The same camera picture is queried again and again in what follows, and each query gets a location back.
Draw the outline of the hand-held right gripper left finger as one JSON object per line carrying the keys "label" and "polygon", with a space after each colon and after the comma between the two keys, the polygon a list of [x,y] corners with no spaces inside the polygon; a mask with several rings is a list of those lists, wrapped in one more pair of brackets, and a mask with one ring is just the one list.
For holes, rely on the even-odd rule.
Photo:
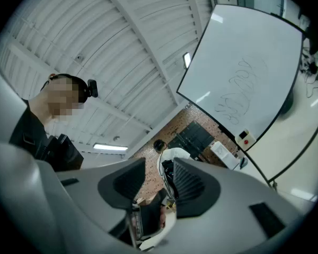
{"label": "hand-held right gripper left finger", "polygon": [[127,229],[133,201],[145,181],[145,158],[95,168],[58,172],[80,210],[114,237]]}

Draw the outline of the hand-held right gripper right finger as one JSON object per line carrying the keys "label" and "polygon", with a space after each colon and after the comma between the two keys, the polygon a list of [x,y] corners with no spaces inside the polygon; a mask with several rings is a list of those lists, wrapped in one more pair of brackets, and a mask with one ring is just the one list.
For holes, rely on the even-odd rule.
{"label": "hand-held right gripper right finger", "polygon": [[286,199],[238,171],[176,158],[176,222],[155,254],[268,254],[302,219]]}

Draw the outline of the beige whiteboard eraser holder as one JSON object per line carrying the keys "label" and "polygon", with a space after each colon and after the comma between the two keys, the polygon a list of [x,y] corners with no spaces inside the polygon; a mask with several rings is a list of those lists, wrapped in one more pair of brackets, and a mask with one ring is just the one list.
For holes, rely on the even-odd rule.
{"label": "beige whiteboard eraser holder", "polygon": [[244,129],[243,131],[248,131],[248,135],[246,136],[246,138],[245,138],[245,139],[241,139],[241,138],[239,137],[239,135],[240,135],[240,134],[239,134],[239,135],[237,135],[237,136],[235,137],[235,142],[236,142],[236,144],[240,147],[241,150],[247,151],[247,150],[249,150],[249,149],[255,144],[256,139],[255,139],[254,136],[250,133],[249,130]]}

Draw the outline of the white whiteboard on black stand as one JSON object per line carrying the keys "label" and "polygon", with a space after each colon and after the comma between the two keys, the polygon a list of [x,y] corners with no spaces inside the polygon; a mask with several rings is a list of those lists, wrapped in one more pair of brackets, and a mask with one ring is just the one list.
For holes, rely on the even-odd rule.
{"label": "white whiteboard on black stand", "polygon": [[286,20],[216,5],[177,89],[233,142],[249,130],[245,152],[293,195],[318,193],[318,72],[301,69],[306,44]]}

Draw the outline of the long ceiling light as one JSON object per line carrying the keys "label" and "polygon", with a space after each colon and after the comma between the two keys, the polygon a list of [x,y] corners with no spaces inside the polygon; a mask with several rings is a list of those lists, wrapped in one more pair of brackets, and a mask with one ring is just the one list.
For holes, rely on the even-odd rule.
{"label": "long ceiling light", "polygon": [[101,144],[101,143],[95,143],[93,145],[94,149],[98,150],[111,150],[111,151],[126,151],[128,150],[128,147],[125,146],[113,146],[110,144]]}

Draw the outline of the black body-worn pack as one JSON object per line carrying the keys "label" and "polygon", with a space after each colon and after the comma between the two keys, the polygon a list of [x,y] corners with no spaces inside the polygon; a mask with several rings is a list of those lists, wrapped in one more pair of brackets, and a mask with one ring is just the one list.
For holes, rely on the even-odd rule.
{"label": "black body-worn pack", "polygon": [[49,137],[46,147],[46,158],[55,172],[79,170],[84,160],[67,135],[61,134],[58,138]]}

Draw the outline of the person in black shirt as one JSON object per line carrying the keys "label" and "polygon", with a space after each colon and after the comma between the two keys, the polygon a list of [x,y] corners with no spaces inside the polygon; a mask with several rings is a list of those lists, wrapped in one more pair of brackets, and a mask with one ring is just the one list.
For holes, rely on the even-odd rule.
{"label": "person in black shirt", "polygon": [[60,171],[58,160],[55,159],[59,142],[53,136],[51,139],[47,137],[43,124],[31,112],[28,101],[22,101],[27,108],[19,119],[9,143],[26,150],[34,159],[48,162],[54,171]]}

